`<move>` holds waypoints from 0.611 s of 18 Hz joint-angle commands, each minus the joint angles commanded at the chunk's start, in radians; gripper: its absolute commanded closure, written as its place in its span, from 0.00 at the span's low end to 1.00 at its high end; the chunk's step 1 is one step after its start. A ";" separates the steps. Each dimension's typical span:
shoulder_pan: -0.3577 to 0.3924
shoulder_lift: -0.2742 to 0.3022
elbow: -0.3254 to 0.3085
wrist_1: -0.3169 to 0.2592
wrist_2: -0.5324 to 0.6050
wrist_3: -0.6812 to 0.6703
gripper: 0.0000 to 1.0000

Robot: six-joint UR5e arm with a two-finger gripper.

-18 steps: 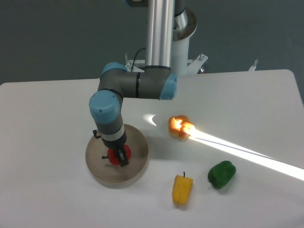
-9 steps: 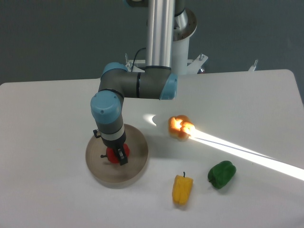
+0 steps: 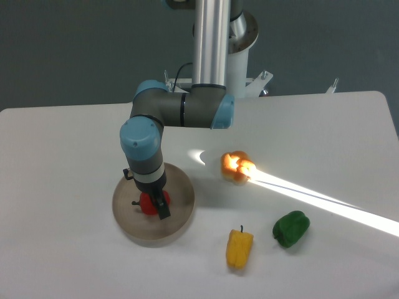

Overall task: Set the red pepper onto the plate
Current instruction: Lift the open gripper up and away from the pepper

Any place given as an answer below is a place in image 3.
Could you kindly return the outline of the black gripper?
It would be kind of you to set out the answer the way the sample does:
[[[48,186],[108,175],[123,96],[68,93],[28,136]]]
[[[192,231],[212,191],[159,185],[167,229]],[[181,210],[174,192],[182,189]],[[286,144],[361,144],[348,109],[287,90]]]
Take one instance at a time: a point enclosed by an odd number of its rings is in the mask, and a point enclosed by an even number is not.
[[[166,184],[165,168],[158,168],[155,172],[150,174],[134,173],[130,168],[124,169],[123,174],[126,180],[134,180],[136,187],[144,193],[151,194],[156,190],[162,190]],[[156,196],[151,199],[151,203],[156,209],[160,220],[171,216],[170,212],[170,196],[164,192],[161,196]]]

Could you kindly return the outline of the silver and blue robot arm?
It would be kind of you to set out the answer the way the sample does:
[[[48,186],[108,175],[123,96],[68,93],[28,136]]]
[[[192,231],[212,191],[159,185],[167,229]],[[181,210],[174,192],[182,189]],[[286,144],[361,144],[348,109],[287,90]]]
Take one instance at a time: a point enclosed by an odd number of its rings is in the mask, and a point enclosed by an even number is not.
[[[233,124],[234,97],[228,93],[228,55],[254,42],[257,24],[247,19],[242,1],[165,1],[170,9],[192,9],[194,56],[188,93],[168,90],[156,80],[142,82],[130,118],[120,129],[127,158],[126,179],[147,193],[160,219],[170,217],[163,188],[166,171],[161,139],[166,126],[225,129]]]

